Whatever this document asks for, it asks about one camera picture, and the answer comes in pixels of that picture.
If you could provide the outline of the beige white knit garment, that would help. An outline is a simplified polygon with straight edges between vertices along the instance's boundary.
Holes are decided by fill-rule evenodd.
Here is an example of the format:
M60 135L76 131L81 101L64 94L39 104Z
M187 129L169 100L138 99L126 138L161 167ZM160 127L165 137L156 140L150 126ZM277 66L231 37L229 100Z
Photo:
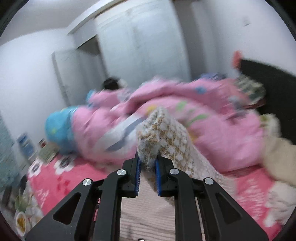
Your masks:
M187 129L164 108L157 108L137 127L137 152L141 160L139 197L124 198L121 207L120 240L175 240L172 197L157 195L154 161L157 155L191 178L214 179L232 197L234 179L220 174L194 146Z

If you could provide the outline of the pink floral bed blanket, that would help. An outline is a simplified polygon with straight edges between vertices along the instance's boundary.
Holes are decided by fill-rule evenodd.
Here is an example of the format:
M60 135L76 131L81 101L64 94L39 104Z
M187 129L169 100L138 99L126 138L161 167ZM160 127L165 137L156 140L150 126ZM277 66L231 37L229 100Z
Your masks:
M104 179L107 173L82 158L57 156L48 165L36 159L27 172L24 200L31 226L35 226L58 202L82 180ZM261 226L272 240L282 229L270 216L266 201L275 182L263 168L253 166L227 173L236 182L236 201ZM120 240L174 240L175 213L173 204L161 198L140 177L139 196L122 200Z

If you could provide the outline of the blue white box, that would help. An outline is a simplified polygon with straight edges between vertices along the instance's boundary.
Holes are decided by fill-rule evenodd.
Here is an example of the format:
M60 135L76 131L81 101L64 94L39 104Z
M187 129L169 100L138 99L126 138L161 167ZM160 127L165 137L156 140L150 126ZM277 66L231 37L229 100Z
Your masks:
M22 133L17 138L17 142L20 147L20 151L27 160L34 156L34 154L36 153L36 149L27 133Z

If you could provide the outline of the cream fleece garment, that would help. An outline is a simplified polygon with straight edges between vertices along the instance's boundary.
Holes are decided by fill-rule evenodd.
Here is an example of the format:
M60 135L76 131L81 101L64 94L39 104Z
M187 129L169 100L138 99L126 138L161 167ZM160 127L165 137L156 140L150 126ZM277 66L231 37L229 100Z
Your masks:
M264 130L262 165L275 180L295 185L295 145L281 136L280 120L268 113L260 116Z

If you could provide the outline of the pink floral duvet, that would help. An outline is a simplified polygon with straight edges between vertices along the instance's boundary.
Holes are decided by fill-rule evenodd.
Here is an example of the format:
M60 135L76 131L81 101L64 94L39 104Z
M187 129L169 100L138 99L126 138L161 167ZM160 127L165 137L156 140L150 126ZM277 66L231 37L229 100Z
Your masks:
M228 172L258 164L263 151L259 116L239 108L244 99L230 79L153 78L136 90L92 90L85 105L50 114L45 132L61 154L97 163L121 164L135 154L183 159L192 144Z

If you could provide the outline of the plaid cloth by headboard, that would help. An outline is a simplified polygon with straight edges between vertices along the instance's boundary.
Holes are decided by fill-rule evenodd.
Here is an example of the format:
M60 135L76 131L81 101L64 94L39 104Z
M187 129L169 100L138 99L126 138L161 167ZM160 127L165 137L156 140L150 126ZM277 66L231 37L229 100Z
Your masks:
M240 92L244 93L248 99L247 105L253 105L265 97L266 89L264 85L249 76L240 75L235 80L235 85Z

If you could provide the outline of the black headboard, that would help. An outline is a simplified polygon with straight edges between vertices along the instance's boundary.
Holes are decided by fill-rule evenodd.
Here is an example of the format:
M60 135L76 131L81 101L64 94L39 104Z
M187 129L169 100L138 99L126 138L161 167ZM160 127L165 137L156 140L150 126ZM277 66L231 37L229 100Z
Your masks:
M295 144L295 75L263 63L241 60L244 75L263 84L265 104L258 108L260 114L272 113L280 120L284 138Z

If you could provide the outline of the black object behind duvet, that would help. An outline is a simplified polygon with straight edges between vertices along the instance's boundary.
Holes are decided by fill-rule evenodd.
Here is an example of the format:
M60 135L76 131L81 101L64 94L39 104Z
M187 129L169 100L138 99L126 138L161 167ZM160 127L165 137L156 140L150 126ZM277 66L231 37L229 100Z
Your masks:
M120 88L118 82L119 82L118 78L109 77L103 82L102 89L118 90Z

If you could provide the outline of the red item on headboard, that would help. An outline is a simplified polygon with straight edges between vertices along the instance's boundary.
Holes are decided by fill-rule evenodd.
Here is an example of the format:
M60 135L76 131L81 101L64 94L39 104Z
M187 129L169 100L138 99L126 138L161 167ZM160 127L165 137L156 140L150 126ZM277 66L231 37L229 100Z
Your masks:
M240 69L241 59L242 59L241 51L235 51L232 58L232 66L234 69L237 69L237 70Z

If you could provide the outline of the white wardrobe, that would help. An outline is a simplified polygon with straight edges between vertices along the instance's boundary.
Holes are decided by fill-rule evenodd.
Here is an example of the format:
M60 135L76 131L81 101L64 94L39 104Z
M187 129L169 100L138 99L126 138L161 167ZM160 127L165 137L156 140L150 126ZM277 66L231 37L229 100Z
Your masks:
M74 48L53 65L67 106L118 77L137 88L154 76L191 80L185 40L172 1L99 1L67 27Z

